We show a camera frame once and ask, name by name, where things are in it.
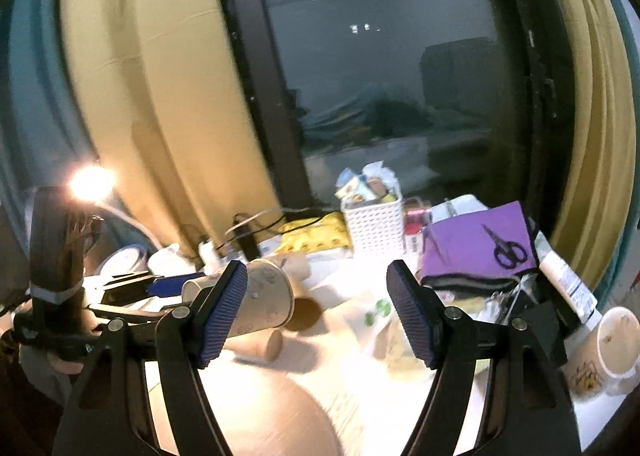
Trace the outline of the brown paper cup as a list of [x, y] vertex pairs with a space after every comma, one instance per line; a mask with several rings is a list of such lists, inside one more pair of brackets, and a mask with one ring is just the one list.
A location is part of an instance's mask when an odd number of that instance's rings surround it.
[[230, 351], [243, 362], [268, 364], [279, 357], [283, 339], [279, 329], [265, 329], [228, 339], [224, 343], [224, 350]]

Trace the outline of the white patterned paper cup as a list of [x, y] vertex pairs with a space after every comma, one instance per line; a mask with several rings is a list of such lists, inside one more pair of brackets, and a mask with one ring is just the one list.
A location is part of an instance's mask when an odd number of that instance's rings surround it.
[[290, 320], [294, 311], [290, 280], [276, 264], [256, 259], [248, 262], [245, 268], [245, 296], [231, 323], [229, 338], [281, 327]]

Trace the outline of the cream ceramic mug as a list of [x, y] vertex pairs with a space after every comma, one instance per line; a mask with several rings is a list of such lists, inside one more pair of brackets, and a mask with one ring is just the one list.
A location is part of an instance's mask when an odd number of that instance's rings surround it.
[[639, 385], [639, 320], [623, 306], [609, 309], [562, 368], [570, 396], [627, 395]]

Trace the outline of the white tube with label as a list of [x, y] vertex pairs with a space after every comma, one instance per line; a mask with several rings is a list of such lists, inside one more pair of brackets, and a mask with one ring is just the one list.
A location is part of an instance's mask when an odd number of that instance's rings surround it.
[[552, 302], [562, 322], [570, 327], [585, 325], [598, 304], [588, 286], [554, 250], [542, 257], [539, 269], [553, 289]]

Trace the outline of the white round bowl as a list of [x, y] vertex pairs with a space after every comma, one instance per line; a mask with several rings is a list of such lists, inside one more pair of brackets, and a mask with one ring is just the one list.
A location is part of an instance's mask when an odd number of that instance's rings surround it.
[[96, 275], [121, 276], [129, 273], [144, 272], [148, 252], [139, 244], [122, 247], [108, 256], [96, 269]]

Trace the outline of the black scissors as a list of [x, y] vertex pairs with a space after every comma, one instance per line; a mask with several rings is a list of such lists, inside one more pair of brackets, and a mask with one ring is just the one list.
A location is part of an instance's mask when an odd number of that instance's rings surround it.
[[494, 259], [505, 270], [513, 270], [528, 260], [525, 248], [518, 242], [505, 240], [483, 224], [484, 231], [494, 243]]

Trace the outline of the purple cloth pouch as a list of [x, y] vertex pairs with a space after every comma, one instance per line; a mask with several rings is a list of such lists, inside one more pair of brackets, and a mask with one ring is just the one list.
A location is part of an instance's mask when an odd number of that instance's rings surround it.
[[[528, 260], [513, 270], [499, 266], [494, 259], [494, 243], [483, 224], [503, 239], [521, 244]], [[538, 268], [533, 239], [519, 202], [450, 216], [427, 225], [424, 236], [420, 266], [423, 277], [460, 275], [478, 280], [504, 280]]]

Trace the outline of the yellow curtain right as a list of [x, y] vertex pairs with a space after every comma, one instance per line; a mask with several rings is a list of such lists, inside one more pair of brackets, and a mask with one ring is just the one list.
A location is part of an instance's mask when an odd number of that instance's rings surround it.
[[560, 0], [575, 81], [572, 159], [551, 243], [596, 288], [629, 213], [636, 118], [628, 56], [611, 0]]

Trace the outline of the yellow curtain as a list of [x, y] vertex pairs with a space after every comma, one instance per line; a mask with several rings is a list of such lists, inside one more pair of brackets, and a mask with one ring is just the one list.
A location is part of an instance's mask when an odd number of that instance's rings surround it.
[[238, 214], [276, 218], [219, 0], [60, 0], [65, 58], [126, 209], [193, 252]]
[[596, 288], [629, 213], [636, 118], [628, 56], [611, 0], [560, 0], [575, 81], [572, 159], [551, 243]]

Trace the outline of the red ribbon spool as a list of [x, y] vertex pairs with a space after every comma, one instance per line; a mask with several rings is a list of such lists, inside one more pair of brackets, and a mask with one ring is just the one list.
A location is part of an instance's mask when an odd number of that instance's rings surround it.
[[424, 251], [424, 228], [431, 220], [431, 207], [419, 197], [405, 199], [402, 203], [404, 216], [405, 248], [410, 254]]

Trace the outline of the white plastic lattice basket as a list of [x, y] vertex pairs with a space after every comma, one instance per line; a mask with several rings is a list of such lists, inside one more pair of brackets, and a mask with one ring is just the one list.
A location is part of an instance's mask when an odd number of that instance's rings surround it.
[[341, 210], [355, 256], [401, 257], [405, 253], [401, 199], [341, 204]]

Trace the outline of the yellow patterned cloth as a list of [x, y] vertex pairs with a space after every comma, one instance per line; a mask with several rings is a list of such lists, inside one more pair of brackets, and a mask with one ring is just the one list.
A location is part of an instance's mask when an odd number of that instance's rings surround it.
[[322, 218], [295, 220], [279, 228], [280, 246], [276, 254], [314, 254], [332, 249], [352, 249], [348, 228], [341, 212]]

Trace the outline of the yellow curtain left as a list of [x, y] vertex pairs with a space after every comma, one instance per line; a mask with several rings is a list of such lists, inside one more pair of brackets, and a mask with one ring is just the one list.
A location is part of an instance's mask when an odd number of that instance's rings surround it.
[[126, 209], [193, 252], [238, 214], [276, 218], [219, 0], [60, 0], [65, 58]]

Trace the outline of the black window frame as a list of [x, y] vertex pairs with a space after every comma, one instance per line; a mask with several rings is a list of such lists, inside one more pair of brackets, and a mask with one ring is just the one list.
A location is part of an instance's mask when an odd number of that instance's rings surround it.
[[319, 213], [312, 196], [265, 0], [220, 0], [241, 88], [280, 206], [289, 219]]

